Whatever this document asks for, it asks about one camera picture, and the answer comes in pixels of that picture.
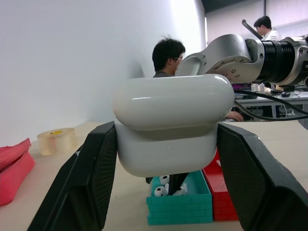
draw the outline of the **man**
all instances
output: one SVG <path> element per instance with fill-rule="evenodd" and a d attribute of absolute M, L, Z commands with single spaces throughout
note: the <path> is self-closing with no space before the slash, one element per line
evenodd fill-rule
<path fill-rule="evenodd" d="M 257 29 L 257 33 L 263 36 L 262 41 L 280 41 L 282 38 L 280 34 L 271 28 L 271 21 L 268 16 L 263 16 L 256 20 L 254 27 Z M 270 83 L 266 83 L 265 87 L 271 88 Z M 264 117 L 273 117 L 273 110 L 271 106 L 262 106 L 263 115 Z M 275 106 L 276 117 L 280 117 L 279 113 L 279 106 Z"/>
<path fill-rule="evenodd" d="M 186 49 L 181 41 L 172 38 L 165 38 L 159 41 L 152 54 L 156 72 L 154 78 L 174 76 L 185 51 Z M 238 122 L 243 120 L 243 116 L 235 111 L 229 112 L 226 118 L 234 119 Z"/>
<path fill-rule="evenodd" d="M 280 34 L 271 28 L 271 21 L 268 16 L 263 16 L 256 20 L 254 27 L 257 29 L 257 33 L 263 36 L 263 41 L 280 41 L 282 39 Z"/>

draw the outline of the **white shirt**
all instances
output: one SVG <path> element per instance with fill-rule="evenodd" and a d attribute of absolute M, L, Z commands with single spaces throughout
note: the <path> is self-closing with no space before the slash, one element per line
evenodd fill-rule
<path fill-rule="evenodd" d="M 269 33 L 267 33 L 262 41 L 271 40 L 271 41 L 280 41 L 282 38 L 280 34 L 276 30 L 271 30 Z"/>

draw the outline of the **gray shirt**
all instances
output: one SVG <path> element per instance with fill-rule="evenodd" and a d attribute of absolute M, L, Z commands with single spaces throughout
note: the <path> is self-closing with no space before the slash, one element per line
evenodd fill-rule
<path fill-rule="evenodd" d="M 166 72 L 163 72 L 163 71 L 156 71 L 153 78 L 160 78 L 160 77 L 174 77 L 174 75 L 167 74 Z"/>

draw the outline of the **ceiling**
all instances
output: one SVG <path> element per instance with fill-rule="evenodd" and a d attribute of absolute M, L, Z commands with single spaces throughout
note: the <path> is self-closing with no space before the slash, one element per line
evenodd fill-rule
<path fill-rule="evenodd" d="M 201 1 L 204 6 L 205 13 L 209 13 L 245 0 L 201 0 Z"/>

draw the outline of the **black cable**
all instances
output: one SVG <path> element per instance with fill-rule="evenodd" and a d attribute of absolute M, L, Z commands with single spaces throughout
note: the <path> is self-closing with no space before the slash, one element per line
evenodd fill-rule
<path fill-rule="evenodd" d="M 303 115 L 308 116 L 308 112 L 305 112 L 305 111 L 297 108 L 296 106 L 294 106 L 291 103 L 288 103 L 285 100 L 281 100 L 281 99 L 278 99 L 278 98 L 270 96 L 270 95 L 265 95 L 265 94 L 260 94 L 260 93 L 256 93 L 256 92 L 245 91 L 245 90 L 234 90 L 234 93 L 239 93 L 239 94 L 243 94 L 243 95 L 253 95 L 253 96 L 258 96 L 258 97 L 266 98 L 266 99 L 269 99 L 269 100 L 273 100 L 273 101 L 279 102 L 281 104 L 287 105 L 287 106 L 291 107 L 293 110 L 300 112 Z"/>
<path fill-rule="evenodd" d="M 263 119 L 263 120 L 268 120 L 268 121 L 290 121 L 290 120 L 299 120 L 299 119 L 308 119 L 308 115 L 305 116 L 298 116 L 298 117 L 293 117 L 293 118 L 270 118 L 270 117 L 264 117 L 260 115 L 256 115 L 250 111 L 248 111 L 244 106 L 242 106 L 239 102 L 234 101 L 234 104 L 246 115 L 249 115 L 253 118 L 257 119 Z"/>

